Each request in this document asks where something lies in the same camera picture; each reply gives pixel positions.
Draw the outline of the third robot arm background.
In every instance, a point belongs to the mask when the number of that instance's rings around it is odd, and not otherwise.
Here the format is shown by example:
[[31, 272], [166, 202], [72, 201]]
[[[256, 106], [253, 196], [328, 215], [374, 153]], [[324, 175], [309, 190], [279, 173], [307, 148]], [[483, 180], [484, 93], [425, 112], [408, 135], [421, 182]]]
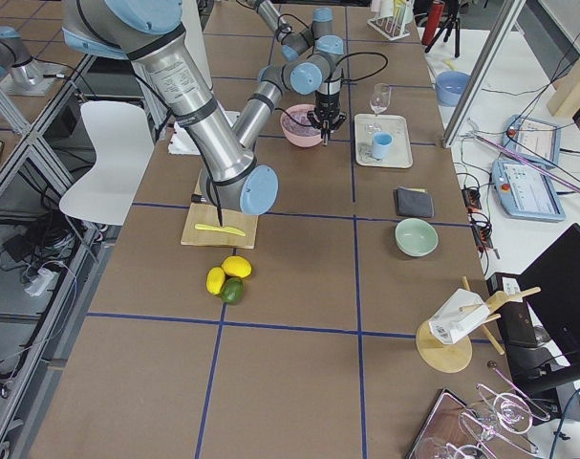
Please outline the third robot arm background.
[[52, 83], [17, 30], [0, 26], [0, 86], [6, 94], [43, 97]]

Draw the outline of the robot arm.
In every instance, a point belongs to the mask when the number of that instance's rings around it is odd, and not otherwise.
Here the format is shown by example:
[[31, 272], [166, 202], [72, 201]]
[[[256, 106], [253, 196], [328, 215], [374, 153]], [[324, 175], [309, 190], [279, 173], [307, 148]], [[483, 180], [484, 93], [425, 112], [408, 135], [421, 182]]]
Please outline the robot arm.
[[282, 92], [262, 81], [230, 123], [185, 46], [180, 1], [65, 1], [66, 43], [84, 54], [142, 66], [204, 162], [203, 196], [218, 209], [261, 215], [273, 206], [278, 178], [251, 147]]
[[339, 108], [345, 48], [343, 39], [333, 34], [332, 10], [315, 9], [310, 25], [297, 32], [270, 1], [247, 1], [246, 5], [271, 29], [286, 63], [260, 71], [259, 85], [232, 127], [239, 143], [253, 146], [282, 96], [289, 91], [315, 95], [315, 107], [307, 118], [322, 142], [327, 143], [346, 119]]

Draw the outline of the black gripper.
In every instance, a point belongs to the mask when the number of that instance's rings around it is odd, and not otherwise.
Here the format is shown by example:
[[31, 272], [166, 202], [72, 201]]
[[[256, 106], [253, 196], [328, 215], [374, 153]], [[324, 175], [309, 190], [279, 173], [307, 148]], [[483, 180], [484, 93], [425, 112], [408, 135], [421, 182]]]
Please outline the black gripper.
[[327, 145], [333, 132], [346, 120], [346, 115], [340, 114], [339, 93], [316, 91], [314, 110], [307, 112], [307, 119], [312, 129], [321, 130], [322, 142]]

